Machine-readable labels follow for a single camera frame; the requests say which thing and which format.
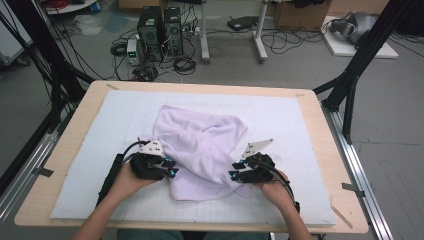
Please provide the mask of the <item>white grid mat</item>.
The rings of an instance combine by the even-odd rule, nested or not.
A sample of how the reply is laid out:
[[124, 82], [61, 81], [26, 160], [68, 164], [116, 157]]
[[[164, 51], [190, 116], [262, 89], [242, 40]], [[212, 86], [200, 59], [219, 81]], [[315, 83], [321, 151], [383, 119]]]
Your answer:
[[[311, 227], [329, 227], [335, 218], [330, 206], [306, 123], [295, 97], [110, 91], [93, 121], [65, 177], [52, 210], [53, 219], [85, 219], [94, 210], [98, 192], [119, 153], [139, 150], [141, 137], [153, 132], [162, 106], [195, 112], [231, 115], [248, 129], [232, 151], [234, 162], [242, 159], [247, 144], [273, 139], [264, 148], [290, 181], [300, 214]], [[251, 196], [236, 193], [205, 201], [177, 201], [170, 180], [148, 186], [124, 201], [116, 220], [190, 223], [280, 224], [283, 219], [260, 191], [250, 184]]]

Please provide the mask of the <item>flat black device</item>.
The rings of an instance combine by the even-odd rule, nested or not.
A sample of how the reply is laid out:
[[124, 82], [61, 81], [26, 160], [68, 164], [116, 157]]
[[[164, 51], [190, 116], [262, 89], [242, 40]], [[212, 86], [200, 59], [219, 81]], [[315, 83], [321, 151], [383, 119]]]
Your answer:
[[232, 19], [227, 22], [227, 26], [234, 31], [249, 29], [258, 23], [258, 18], [255, 16], [244, 16], [237, 19]]

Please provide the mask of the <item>lilac towel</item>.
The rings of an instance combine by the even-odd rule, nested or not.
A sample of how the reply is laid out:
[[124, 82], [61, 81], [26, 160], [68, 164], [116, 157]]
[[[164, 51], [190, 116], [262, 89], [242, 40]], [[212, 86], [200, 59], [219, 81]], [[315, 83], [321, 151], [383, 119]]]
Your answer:
[[236, 193], [249, 198], [248, 186], [229, 175], [232, 151], [248, 126], [238, 117], [214, 115], [164, 105], [153, 132], [143, 140], [158, 139], [165, 155], [179, 169], [170, 180], [172, 197], [177, 201], [205, 201]]

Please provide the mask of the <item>large black computer tower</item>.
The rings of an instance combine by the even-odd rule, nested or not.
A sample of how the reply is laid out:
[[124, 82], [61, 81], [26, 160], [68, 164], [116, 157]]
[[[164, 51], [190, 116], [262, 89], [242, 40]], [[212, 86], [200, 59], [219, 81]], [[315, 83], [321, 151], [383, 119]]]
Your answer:
[[145, 6], [139, 17], [137, 30], [145, 53], [151, 61], [162, 60], [161, 46], [165, 41], [165, 28], [159, 6]]

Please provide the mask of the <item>round white table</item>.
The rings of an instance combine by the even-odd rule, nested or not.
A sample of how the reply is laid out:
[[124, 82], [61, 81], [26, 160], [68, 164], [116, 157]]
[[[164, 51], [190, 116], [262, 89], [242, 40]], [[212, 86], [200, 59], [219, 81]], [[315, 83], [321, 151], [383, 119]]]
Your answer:
[[83, 4], [68, 4], [64, 8], [61, 9], [55, 9], [55, 8], [48, 8], [47, 14], [48, 15], [56, 15], [56, 14], [64, 14], [64, 13], [70, 13], [78, 10], [85, 9], [87, 7], [90, 7], [93, 4], [96, 4], [98, 0], [84, 0]]

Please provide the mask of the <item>aluminium rail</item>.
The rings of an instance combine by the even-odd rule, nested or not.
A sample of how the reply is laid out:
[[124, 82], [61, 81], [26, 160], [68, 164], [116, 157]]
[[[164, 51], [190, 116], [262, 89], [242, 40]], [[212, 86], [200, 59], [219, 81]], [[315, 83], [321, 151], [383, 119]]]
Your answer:
[[45, 168], [53, 149], [58, 143], [74, 110], [62, 111], [55, 119], [49, 112], [16, 158], [0, 176], [0, 228], [9, 218], [12, 210], [22, 195], [30, 189], [39, 175], [34, 175], [36, 168]]
[[327, 124], [340, 152], [351, 184], [365, 192], [365, 197], [357, 197], [362, 207], [368, 226], [377, 240], [394, 240], [388, 223], [374, 195], [370, 182], [361, 164], [360, 158], [352, 144], [342, 133], [343, 119], [338, 112], [322, 108]]

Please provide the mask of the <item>clear plastic bag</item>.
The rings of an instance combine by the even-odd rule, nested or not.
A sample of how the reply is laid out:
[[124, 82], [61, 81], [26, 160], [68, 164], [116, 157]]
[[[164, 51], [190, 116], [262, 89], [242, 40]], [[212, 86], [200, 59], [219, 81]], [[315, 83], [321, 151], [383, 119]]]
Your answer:
[[77, 15], [74, 18], [76, 26], [83, 36], [97, 36], [101, 33], [101, 19], [92, 15]]

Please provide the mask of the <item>white floor board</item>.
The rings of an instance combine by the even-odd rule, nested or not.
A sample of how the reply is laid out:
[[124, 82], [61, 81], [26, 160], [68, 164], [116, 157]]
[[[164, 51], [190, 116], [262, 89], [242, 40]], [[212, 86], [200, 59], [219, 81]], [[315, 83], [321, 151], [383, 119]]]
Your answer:
[[[339, 33], [333, 33], [329, 30], [330, 22], [333, 19], [333, 16], [326, 16], [322, 26], [322, 33], [330, 52], [334, 56], [353, 57], [356, 54], [355, 47]], [[380, 59], [396, 59], [398, 53], [387, 43], [384, 43], [375, 57]]]

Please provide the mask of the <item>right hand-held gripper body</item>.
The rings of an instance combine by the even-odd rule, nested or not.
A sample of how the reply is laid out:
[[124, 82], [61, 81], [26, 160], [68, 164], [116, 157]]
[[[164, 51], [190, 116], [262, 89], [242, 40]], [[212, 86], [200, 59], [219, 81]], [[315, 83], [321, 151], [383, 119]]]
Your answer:
[[274, 168], [275, 163], [269, 155], [261, 153], [261, 150], [272, 142], [273, 139], [267, 139], [247, 144], [242, 154], [242, 164], [247, 165], [249, 170], [241, 172], [243, 183], [261, 183], [272, 180], [273, 175], [270, 171]]

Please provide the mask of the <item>white metal desk frame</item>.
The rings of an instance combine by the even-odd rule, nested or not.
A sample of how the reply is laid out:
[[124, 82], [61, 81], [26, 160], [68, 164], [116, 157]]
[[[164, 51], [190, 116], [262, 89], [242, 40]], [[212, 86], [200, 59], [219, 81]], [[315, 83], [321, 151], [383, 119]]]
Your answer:
[[[208, 0], [201, 0], [201, 31], [200, 31], [200, 44], [201, 44], [201, 60], [209, 64], [209, 46], [206, 33], [206, 6]], [[252, 32], [252, 39], [254, 40], [255, 46], [257, 47], [259, 54], [259, 63], [262, 64], [268, 59], [264, 44], [262, 42], [262, 29], [265, 21], [266, 11], [269, 0], [260, 0], [260, 10], [258, 16], [257, 28]]]

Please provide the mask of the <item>white power supply unit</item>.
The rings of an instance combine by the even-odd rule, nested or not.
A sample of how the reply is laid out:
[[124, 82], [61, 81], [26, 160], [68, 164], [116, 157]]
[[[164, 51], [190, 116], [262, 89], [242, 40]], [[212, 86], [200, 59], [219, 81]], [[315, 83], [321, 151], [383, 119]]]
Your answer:
[[139, 51], [136, 39], [129, 39], [127, 41], [127, 56], [131, 65], [136, 66], [139, 64]]

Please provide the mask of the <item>person's left hand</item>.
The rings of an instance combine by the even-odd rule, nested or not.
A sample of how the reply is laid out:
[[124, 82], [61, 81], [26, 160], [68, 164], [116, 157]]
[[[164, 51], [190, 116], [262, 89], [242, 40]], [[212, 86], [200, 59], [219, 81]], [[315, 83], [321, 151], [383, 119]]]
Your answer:
[[132, 171], [129, 164], [124, 164], [115, 178], [105, 199], [119, 204], [140, 189], [155, 183], [155, 180], [140, 179]]

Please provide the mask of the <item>large cardboard box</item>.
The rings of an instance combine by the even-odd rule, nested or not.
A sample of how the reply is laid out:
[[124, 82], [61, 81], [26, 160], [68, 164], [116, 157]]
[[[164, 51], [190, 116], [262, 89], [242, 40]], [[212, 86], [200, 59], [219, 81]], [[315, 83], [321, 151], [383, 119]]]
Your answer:
[[324, 0], [322, 4], [311, 4], [304, 8], [296, 8], [292, 3], [280, 2], [274, 10], [275, 27], [289, 30], [319, 31], [331, 3], [332, 0]]

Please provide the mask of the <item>slim black computer tower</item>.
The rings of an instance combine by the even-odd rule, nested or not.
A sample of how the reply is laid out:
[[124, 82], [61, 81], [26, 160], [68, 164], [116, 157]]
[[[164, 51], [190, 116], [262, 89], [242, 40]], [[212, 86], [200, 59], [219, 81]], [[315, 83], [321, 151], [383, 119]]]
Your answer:
[[181, 34], [181, 15], [179, 7], [167, 7], [164, 10], [164, 24], [168, 50], [175, 56], [183, 54]]

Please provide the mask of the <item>person's right hand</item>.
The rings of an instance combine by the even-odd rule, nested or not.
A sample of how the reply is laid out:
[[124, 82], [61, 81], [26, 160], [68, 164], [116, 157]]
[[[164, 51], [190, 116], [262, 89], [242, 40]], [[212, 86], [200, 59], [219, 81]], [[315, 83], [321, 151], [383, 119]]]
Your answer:
[[292, 198], [279, 177], [274, 176], [269, 182], [256, 183], [255, 187], [279, 210], [293, 206]]

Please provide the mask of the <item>black metal frame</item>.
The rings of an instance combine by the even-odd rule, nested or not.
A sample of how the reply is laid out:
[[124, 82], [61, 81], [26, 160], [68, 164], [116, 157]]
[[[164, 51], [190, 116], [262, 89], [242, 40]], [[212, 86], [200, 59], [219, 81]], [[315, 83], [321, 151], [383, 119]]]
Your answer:
[[397, 25], [419, 1], [389, 0], [345, 70], [333, 80], [313, 89], [316, 95], [330, 90], [328, 97], [322, 101], [330, 112], [338, 112], [341, 103], [345, 102], [342, 136], [348, 144], [352, 143], [351, 127], [358, 81]]
[[43, 81], [51, 86], [50, 101], [52, 104], [50, 112], [0, 177], [1, 197], [23, 167], [29, 153], [35, 148], [35, 144], [41, 140], [45, 133], [52, 131], [59, 125], [63, 108], [67, 104], [76, 105], [80, 103], [86, 91], [82, 88], [79, 80], [91, 84], [95, 79], [77, 69], [65, 59], [40, 11], [32, 0], [0, 1], [4, 1], [7, 4], [6, 9], [14, 13], [33, 43], [37, 46], [40, 56], [35, 53], [18, 30], [7, 20], [5, 14], [0, 11], [0, 22], [5, 25], [6, 29], [33, 60]]

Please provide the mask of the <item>grey rounded device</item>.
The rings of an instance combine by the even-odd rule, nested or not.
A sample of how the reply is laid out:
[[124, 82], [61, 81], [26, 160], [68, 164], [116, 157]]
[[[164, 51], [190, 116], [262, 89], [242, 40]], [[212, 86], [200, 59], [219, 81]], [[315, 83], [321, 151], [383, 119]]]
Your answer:
[[378, 16], [364, 11], [349, 12], [330, 22], [330, 31], [338, 32], [351, 44], [357, 45], [372, 29]]

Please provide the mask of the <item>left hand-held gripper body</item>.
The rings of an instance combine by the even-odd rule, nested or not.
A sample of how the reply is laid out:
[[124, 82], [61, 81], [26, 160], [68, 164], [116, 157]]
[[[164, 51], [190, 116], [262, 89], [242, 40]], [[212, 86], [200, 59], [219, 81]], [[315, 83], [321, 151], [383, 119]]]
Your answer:
[[129, 164], [133, 173], [140, 179], [162, 180], [166, 170], [160, 168], [165, 155], [159, 140], [138, 141], [139, 151], [129, 156]]

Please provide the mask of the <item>white case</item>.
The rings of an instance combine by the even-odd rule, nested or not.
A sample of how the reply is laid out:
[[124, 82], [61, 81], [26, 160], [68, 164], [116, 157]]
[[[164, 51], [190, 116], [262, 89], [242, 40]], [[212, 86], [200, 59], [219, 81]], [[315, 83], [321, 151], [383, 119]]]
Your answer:
[[22, 45], [0, 21], [0, 66], [9, 66], [23, 52]]

